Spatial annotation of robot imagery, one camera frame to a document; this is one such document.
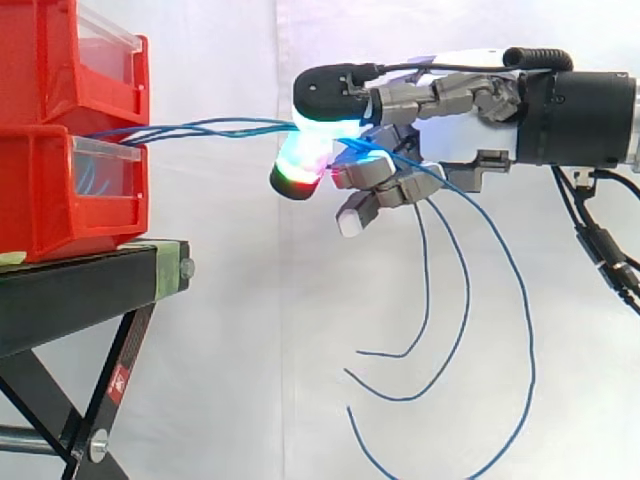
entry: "warning label sticker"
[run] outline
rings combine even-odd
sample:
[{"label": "warning label sticker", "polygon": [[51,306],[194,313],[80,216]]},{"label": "warning label sticker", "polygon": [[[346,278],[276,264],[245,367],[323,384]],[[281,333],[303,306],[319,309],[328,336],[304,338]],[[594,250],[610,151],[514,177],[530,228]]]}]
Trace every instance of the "warning label sticker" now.
[{"label": "warning label sticker", "polygon": [[113,372],[111,381],[109,382],[109,388],[107,388],[107,395],[113,400],[117,406],[122,403],[122,398],[127,390],[129,384],[129,370],[122,365],[118,365]]}]

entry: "red plastic drawer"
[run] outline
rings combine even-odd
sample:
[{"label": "red plastic drawer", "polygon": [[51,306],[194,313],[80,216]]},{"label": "red plastic drawer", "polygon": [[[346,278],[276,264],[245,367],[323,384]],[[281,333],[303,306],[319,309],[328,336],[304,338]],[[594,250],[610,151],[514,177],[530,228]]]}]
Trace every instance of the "red plastic drawer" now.
[{"label": "red plastic drawer", "polygon": [[147,231],[146,148],[36,126],[0,128],[0,152],[0,263],[111,251]]},{"label": "red plastic drawer", "polygon": [[148,42],[76,0],[0,0],[0,126],[149,123]]}]

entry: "blue cable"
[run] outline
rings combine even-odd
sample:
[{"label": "blue cable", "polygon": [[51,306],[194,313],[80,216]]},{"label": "blue cable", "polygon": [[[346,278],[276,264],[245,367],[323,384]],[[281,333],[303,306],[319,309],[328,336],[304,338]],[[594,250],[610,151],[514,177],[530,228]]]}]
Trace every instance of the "blue cable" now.
[{"label": "blue cable", "polygon": [[291,127],[276,126],[276,127],[263,127],[263,128],[255,128],[255,129],[248,129],[248,130],[237,130],[237,131],[232,131],[231,133],[215,132],[213,130],[208,130],[206,132],[176,133],[176,134],[168,134],[168,135],[154,133],[153,135],[145,135],[144,137],[126,140],[122,143],[123,145],[134,147],[137,145],[142,145],[142,144],[146,145],[149,143],[159,142],[162,140],[172,140],[172,139],[179,139],[179,138],[211,137],[211,136],[223,136],[226,138],[250,138],[250,137],[257,137],[260,135],[267,135],[269,133],[280,133],[280,132],[291,132],[291,131],[295,131],[295,130],[292,129]]},{"label": "blue cable", "polygon": [[462,342],[462,337],[464,336],[464,332],[466,331],[467,323],[469,321],[469,313],[471,311],[471,277],[469,276],[469,267],[467,266],[467,262],[464,258],[464,254],[462,253],[462,249],[460,248],[460,244],[458,243],[458,239],[456,238],[455,233],[453,233],[453,229],[451,228],[451,225],[449,225],[449,222],[447,222],[447,219],[445,218],[443,213],[440,211],[440,209],[436,206],[436,204],[433,203],[430,199],[427,199],[427,202],[429,203],[429,205],[431,205],[431,208],[433,208],[433,210],[436,212],[436,214],[442,221],[442,224],[444,225],[445,229],[447,230],[447,233],[449,234],[449,238],[451,238],[451,243],[453,244],[453,247],[455,248],[456,253],[458,254],[458,258],[460,259],[460,266],[462,267],[462,273],[464,274],[465,292],[466,292],[464,315],[462,317],[462,322],[460,323],[458,336],[456,337],[453,347],[451,348],[446,360],[444,361],[444,363],[442,364],[438,372],[435,374],[433,379],[427,384],[427,386],[424,387],[415,395],[411,395],[409,397],[392,397],[390,395],[386,395],[380,392],[379,390],[376,390],[371,386],[369,386],[351,370],[347,368],[344,369],[345,373],[349,375],[351,378],[353,378],[362,388],[367,390],[369,393],[372,393],[376,397],[382,398],[383,400],[387,400],[389,402],[412,402],[422,397],[429,390],[431,390],[431,388],[440,379],[440,377],[445,372],[445,370],[449,367],[451,360],[453,360],[453,357],[456,355],[458,348],[460,347],[460,343]]},{"label": "blue cable", "polygon": [[93,190],[93,185],[96,182],[96,162],[93,158],[89,161],[89,168],[91,169],[91,173],[89,174],[89,184],[81,195],[91,195],[91,190]]},{"label": "blue cable", "polygon": [[411,342],[409,348],[407,348],[404,353],[384,353],[384,352],[370,352],[367,350],[357,350],[356,353],[359,355],[369,356],[369,357],[383,357],[383,358],[405,358],[409,355],[413,349],[420,343],[424,332],[427,330],[427,324],[429,323],[429,313],[431,311],[431,292],[430,292],[430,280],[429,280],[429,254],[427,251],[427,231],[424,227],[424,221],[422,220],[422,215],[420,213],[420,208],[417,205],[413,206],[416,217],[418,219],[418,226],[420,227],[420,237],[422,238],[422,258],[424,259],[424,288],[425,288],[425,309],[424,309],[424,319],[422,320],[422,325],[420,326],[420,330],[418,331],[418,335]]},{"label": "blue cable", "polygon": [[[425,393],[440,378],[442,373],[446,370],[447,366],[449,365],[449,362],[451,361],[451,359],[455,355],[455,353],[456,353],[456,351],[458,349],[458,346],[460,344],[460,340],[462,339],[462,335],[464,334],[464,331],[466,329],[467,320],[469,318],[469,311],[470,311],[470,307],[471,307],[471,276],[469,275],[469,268],[468,268],[468,265],[467,265],[467,261],[466,261],[466,259],[464,257],[464,253],[462,252],[462,249],[460,248],[460,244],[458,243],[458,239],[456,237],[456,234],[453,232],[453,228],[451,228],[451,225],[447,221],[447,218],[444,216],[442,211],[438,208],[438,206],[430,198],[427,198],[426,200],[427,200],[427,203],[429,203],[429,205],[431,205],[431,208],[433,208],[433,210],[436,212],[436,214],[440,218],[440,221],[442,222],[442,224],[444,225],[445,229],[447,230],[447,233],[449,234],[449,238],[451,239],[451,243],[453,244],[453,247],[454,247],[454,249],[455,249],[455,251],[456,251],[456,253],[458,255],[458,259],[460,260],[460,266],[462,267],[462,273],[464,274],[464,280],[465,280],[466,303],[465,303],[464,317],[463,317],[462,323],[460,325],[460,331],[458,333],[458,338],[457,338],[453,348],[451,349],[451,352],[449,353],[449,357],[445,361],[444,365],[442,366],[442,368],[440,369],[438,374],[429,383],[429,385],[425,389]],[[381,396],[377,391],[373,390],[371,387],[366,385],[364,382],[362,382],[354,374],[352,374],[351,372],[348,372],[348,371],[347,371],[347,373],[349,373],[365,389],[367,389],[368,391],[370,391],[374,395]],[[347,407],[347,413],[349,415],[349,420],[351,421],[351,428],[353,429],[353,433],[355,434],[356,439],[358,440],[358,444],[360,445],[360,448],[361,448],[362,452],[364,453],[364,455],[380,471],[380,473],[382,473],[383,475],[385,475],[389,479],[396,479],[397,480],[397,477],[391,475],[373,457],[371,452],[367,449],[367,446],[365,445],[364,441],[362,440],[362,435],[360,434],[360,431],[358,430],[358,425],[357,425],[357,423],[355,421],[355,417],[353,415],[351,407]]]},{"label": "blue cable", "polygon": [[[227,130],[227,131],[218,131],[211,130],[208,128],[200,127],[199,125],[213,124],[213,123],[267,123],[271,124],[272,127],[258,127],[252,129],[236,129],[236,130]],[[143,127],[130,127],[130,128],[119,128],[115,130],[108,130],[105,132],[98,132],[92,135],[89,135],[89,138],[103,138],[110,137],[114,135],[133,135],[136,133],[142,132],[150,132],[147,135],[143,135],[136,139],[131,139],[129,141],[123,142],[136,142],[136,144],[146,143],[148,139],[151,139],[157,135],[161,135],[164,133],[174,132],[176,130],[190,130],[192,132],[198,132],[203,136],[221,136],[226,138],[246,138],[246,136],[254,136],[255,134],[261,135],[264,133],[271,133],[271,128],[282,128],[282,129],[295,129],[295,125],[291,122],[287,122],[284,120],[274,120],[274,119],[266,119],[266,118],[247,118],[247,117],[228,117],[228,118],[211,118],[207,120],[199,120],[197,122],[191,122],[181,125],[153,125],[153,126],[143,126]]]},{"label": "blue cable", "polygon": [[91,173],[93,159],[88,158],[87,160],[88,160],[87,166],[84,169],[84,173],[82,174],[82,178],[80,179],[80,181],[76,185],[76,192],[79,195],[83,195],[82,191],[84,189],[84,184],[86,183],[87,178],[89,178],[89,174]]},{"label": "blue cable", "polygon": [[106,180],[104,182],[104,185],[102,185],[102,187],[100,188],[100,190],[98,190],[93,195],[95,195],[96,197],[101,197],[102,195],[104,195],[104,192],[107,191],[107,188],[109,188],[109,185],[111,185],[111,182],[109,180]]},{"label": "blue cable", "polygon": [[367,446],[364,443],[364,440],[362,439],[362,435],[360,435],[360,430],[358,429],[358,424],[356,423],[356,419],[353,416],[353,412],[351,411],[351,407],[347,407],[347,415],[349,415],[349,421],[351,422],[351,428],[353,429],[353,433],[356,435],[356,440],[358,440],[358,445],[360,445],[360,449],[365,454],[367,459],[369,459],[369,461],[373,465],[375,465],[375,467],[380,471],[380,473],[382,473],[389,480],[399,480],[398,477],[396,477],[394,475],[391,475],[382,465],[380,465],[380,463],[375,459],[375,457],[373,455],[371,455],[371,452],[369,451],[369,449],[367,448]]},{"label": "blue cable", "polygon": [[[200,126],[200,125],[211,125],[215,123],[267,123],[271,125],[293,125],[291,122],[287,122],[284,120],[275,120],[272,118],[254,118],[254,117],[222,117],[222,118],[208,118],[205,120],[198,120],[196,122],[189,122],[182,124],[183,126]],[[158,133],[168,133],[173,131],[173,129],[166,130]],[[144,141],[149,137],[154,136],[155,134],[147,134],[141,137],[138,137],[137,141]]]},{"label": "blue cable", "polygon": [[370,150],[374,150],[375,149],[375,150],[385,150],[385,151],[387,151],[387,153],[389,153],[389,155],[391,155],[391,157],[394,158],[395,160],[397,160],[399,162],[402,162],[402,163],[405,163],[407,165],[410,165],[410,166],[412,166],[414,168],[417,168],[418,170],[421,170],[422,172],[426,173],[427,175],[430,175],[430,176],[432,176],[434,178],[437,178],[438,180],[442,181],[444,183],[444,185],[447,186],[447,188],[449,188],[450,190],[456,192],[458,195],[463,197],[467,202],[469,202],[480,213],[480,215],[485,219],[485,221],[488,223],[491,231],[493,232],[494,236],[498,240],[498,243],[502,247],[502,250],[504,251],[505,256],[507,257],[507,260],[509,262],[509,265],[511,266],[511,269],[513,270],[513,272],[514,272],[514,274],[515,274],[515,276],[516,276],[516,278],[518,280],[518,285],[519,285],[520,290],[522,292],[522,301],[523,301],[524,310],[525,310],[527,331],[528,331],[528,334],[529,334],[529,349],[528,350],[529,350],[529,364],[530,364],[531,374],[530,374],[530,380],[529,380],[529,388],[527,390],[527,398],[526,398],[526,401],[525,401],[525,406],[524,406],[522,415],[520,416],[520,420],[518,421],[518,424],[516,425],[513,433],[507,439],[507,441],[505,442],[503,447],[498,451],[498,453],[485,466],[483,466],[477,472],[475,472],[473,475],[468,477],[469,480],[475,480],[477,478],[480,478],[488,470],[490,470],[500,460],[500,458],[502,458],[502,456],[509,450],[509,448],[511,448],[511,446],[513,445],[513,442],[518,437],[518,435],[521,433],[521,431],[522,431],[522,429],[524,427],[524,424],[526,423],[527,418],[529,417],[529,412],[531,410],[531,404],[533,403],[533,393],[534,393],[535,386],[536,386],[536,360],[535,360],[535,347],[534,347],[534,338],[535,338],[535,336],[534,336],[534,331],[533,331],[533,321],[531,320],[531,309],[529,307],[529,295],[528,295],[528,292],[527,292],[527,287],[526,287],[526,285],[524,283],[524,279],[522,277],[522,274],[520,273],[520,270],[518,269],[516,261],[514,260],[513,255],[511,254],[509,246],[507,245],[506,241],[502,237],[502,234],[500,233],[500,230],[498,229],[496,224],[493,222],[493,220],[491,219],[489,214],[475,200],[473,200],[469,195],[467,195],[465,192],[460,190],[458,187],[456,187],[454,184],[449,182],[447,179],[440,177],[436,173],[434,173],[431,170],[425,168],[424,166],[422,166],[421,164],[419,164],[417,162],[414,162],[412,160],[409,160],[408,158],[404,158],[404,157],[402,157],[400,155],[397,155],[394,152],[390,152],[387,149],[384,149],[384,148],[380,147],[379,145],[375,145],[373,143],[365,142],[363,140],[358,140],[357,143],[359,145],[362,145],[362,146],[367,145]]}]

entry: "metal stand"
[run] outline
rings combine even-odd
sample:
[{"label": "metal stand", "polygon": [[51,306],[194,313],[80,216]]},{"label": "metal stand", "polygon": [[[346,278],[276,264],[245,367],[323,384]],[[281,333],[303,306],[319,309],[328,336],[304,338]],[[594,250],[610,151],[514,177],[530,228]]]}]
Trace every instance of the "metal stand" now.
[{"label": "metal stand", "polygon": [[[0,391],[33,426],[0,426],[0,451],[60,457],[62,480],[127,480],[108,451],[109,434],[155,303],[186,290],[193,268],[184,242],[140,242],[107,255],[0,268]],[[107,285],[110,291],[100,290]],[[128,313],[83,416],[32,348],[109,320],[114,309]]]}]

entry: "bolt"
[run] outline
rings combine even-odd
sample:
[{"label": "bolt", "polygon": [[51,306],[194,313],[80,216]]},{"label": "bolt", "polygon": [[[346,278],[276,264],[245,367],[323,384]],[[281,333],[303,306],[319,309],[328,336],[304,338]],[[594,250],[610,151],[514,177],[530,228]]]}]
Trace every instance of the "bolt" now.
[{"label": "bolt", "polygon": [[107,453],[109,453],[109,433],[101,429],[95,432],[89,441],[89,460],[91,463],[100,463]]},{"label": "bolt", "polygon": [[191,280],[196,274],[196,262],[190,258],[185,258],[180,262],[180,277],[184,280]]}]

